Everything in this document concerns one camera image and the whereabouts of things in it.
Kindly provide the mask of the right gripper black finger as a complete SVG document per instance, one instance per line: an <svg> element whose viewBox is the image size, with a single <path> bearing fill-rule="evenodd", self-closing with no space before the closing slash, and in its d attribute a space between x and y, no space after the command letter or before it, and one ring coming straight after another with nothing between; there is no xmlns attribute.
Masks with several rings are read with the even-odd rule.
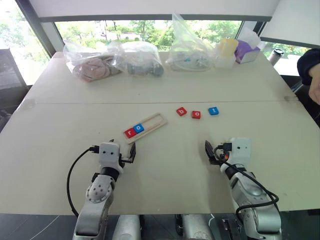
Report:
<svg viewBox="0 0 320 240"><path fill-rule="evenodd" d="M205 141L205 152L209 158L210 161L214 160L214 152L213 152L213 147L209 141Z"/></svg>

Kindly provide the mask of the person's bare hand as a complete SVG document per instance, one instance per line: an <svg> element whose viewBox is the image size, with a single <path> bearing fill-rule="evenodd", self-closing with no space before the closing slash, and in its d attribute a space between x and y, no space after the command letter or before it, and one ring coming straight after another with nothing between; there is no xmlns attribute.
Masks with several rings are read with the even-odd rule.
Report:
<svg viewBox="0 0 320 240"><path fill-rule="evenodd" d="M313 78L308 91L309 97L318 105L320 105L320 79Z"/></svg>

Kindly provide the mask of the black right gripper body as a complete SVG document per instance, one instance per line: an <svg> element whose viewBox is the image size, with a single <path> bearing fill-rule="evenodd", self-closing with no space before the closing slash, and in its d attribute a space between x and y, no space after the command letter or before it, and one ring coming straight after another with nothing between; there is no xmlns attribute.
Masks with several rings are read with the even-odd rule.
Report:
<svg viewBox="0 0 320 240"><path fill-rule="evenodd" d="M214 148L209 152L209 163L211 165L221 165L229 159L230 152L220 148Z"/></svg>

